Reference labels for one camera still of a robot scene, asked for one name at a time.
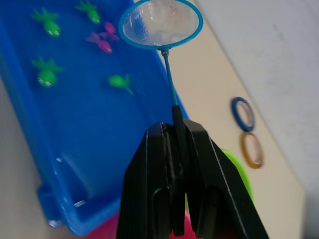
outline table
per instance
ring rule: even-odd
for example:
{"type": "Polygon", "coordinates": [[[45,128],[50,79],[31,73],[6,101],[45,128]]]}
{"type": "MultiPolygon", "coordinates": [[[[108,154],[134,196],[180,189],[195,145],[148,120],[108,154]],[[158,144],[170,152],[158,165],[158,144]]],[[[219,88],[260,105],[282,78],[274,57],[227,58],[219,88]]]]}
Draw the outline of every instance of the table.
{"type": "MultiPolygon", "coordinates": [[[[244,97],[254,109],[265,165],[254,170],[243,161],[252,182],[255,206],[272,239],[301,237],[305,192],[276,145],[265,122],[226,59],[209,26],[191,42],[172,49],[170,66],[189,117],[201,123],[222,148],[243,161],[230,100],[244,97]]],[[[0,81],[0,238],[72,239],[66,229],[47,226],[36,197],[40,185],[32,156],[0,81]]]]}

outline net mesh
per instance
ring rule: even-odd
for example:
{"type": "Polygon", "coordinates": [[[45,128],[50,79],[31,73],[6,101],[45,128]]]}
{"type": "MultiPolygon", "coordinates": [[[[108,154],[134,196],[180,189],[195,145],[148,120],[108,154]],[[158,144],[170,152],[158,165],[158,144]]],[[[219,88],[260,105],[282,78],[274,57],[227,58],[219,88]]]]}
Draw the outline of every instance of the net mesh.
{"type": "Polygon", "coordinates": [[[147,46],[181,42],[198,28],[196,12],[177,0],[150,0],[124,18],[123,33],[131,41],[147,46]]]}

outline green toy fish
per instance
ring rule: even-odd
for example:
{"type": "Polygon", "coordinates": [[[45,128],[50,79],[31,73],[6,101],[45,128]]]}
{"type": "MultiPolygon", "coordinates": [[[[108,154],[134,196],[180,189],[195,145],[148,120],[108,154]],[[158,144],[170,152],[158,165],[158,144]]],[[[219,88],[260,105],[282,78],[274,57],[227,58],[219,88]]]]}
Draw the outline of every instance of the green toy fish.
{"type": "Polygon", "coordinates": [[[134,95],[133,91],[131,91],[131,89],[128,86],[129,83],[130,83],[129,75],[126,75],[125,80],[119,75],[114,75],[109,77],[110,86],[117,87],[117,88],[124,88],[128,92],[130,92],[130,94],[134,95]]]}
{"type": "Polygon", "coordinates": [[[56,65],[54,60],[50,58],[48,62],[44,62],[42,57],[39,57],[38,61],[32,60],[32,65],[40,69],[38,73],[38,82],[43,87],[50,87],[56,82],[56,76],[54,72],[61,72],[63,68],[56,65]]]}
{"type": "Polygon", "coordinates": [[[75,8],[80,11],[85,11],[88,17],[90,18],[90,20],[94,22],[95,24],[100,23],[100,16],[96,12],[97,7],[95,5],[92,5],[88,0],[86,0],[86,4],[82,2],[81,0],[80,5],[76,6],[75,8]]]}
{"type": "Polygon", "coordinates": [[[45,8],[42,8],[42,14],[37,10],[33,9],[34,15],[32,18],[37,21],[43,22],[45,31],[53,37],[58,37],[60,35],[60,27],[54,22],[58,19],[59,14],[49,13],[45,8]]]}

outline orange ring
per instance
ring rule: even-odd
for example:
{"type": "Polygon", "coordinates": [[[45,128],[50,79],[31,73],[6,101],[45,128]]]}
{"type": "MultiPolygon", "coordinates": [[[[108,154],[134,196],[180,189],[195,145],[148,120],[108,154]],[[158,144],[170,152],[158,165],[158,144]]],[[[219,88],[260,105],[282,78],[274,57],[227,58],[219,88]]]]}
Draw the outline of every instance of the orange ring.
{"type": "Polygon", "coordinates": [[[263,164],[264,164],[263,150],[261,148],[261,145],[259,143],[258,138],[252,132],[243,132],[240,136],[240,144],[241,144],[241,150],[243,151],[244,158],[250,167],[252,167],[254,169],[258,169],[261,166],[263,166],[263,164]],[[251,160],[249,153],[247,151],[246,142],[245,142],[245,138],[247,136],[252,136],[254,138],[254,141],[255,141],[255,146],[256,146],[257,151],[258,151],[257,158],[255,161],[251,160]]]}

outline blue plastic tray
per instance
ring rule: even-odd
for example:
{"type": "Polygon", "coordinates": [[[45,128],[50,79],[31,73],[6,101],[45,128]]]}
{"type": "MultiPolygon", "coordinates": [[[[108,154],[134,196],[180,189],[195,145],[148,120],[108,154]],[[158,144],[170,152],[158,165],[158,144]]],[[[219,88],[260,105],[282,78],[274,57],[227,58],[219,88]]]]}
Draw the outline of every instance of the blue plastic tray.
{"type": "Polygon", "coordinates": [[[101,24],[75,9],[79,0],[1,0],[0,73],[34,156],[43,185],[38,196],[49,223],[85,235],[118,209],[124,172],[145,130],[172,122],[166,72],[154,51],[123,40],[103,52],[84,40],[118,25],[131,0],[92,0],[101,24]],[[50,37],[32,8],[57,12],[59,38],[50,37]],[[31,59],[52,57],[64,67],[51,88],[37,82],[31,59]],[[108,85],[130,75],[134,96],[108,85]]]}

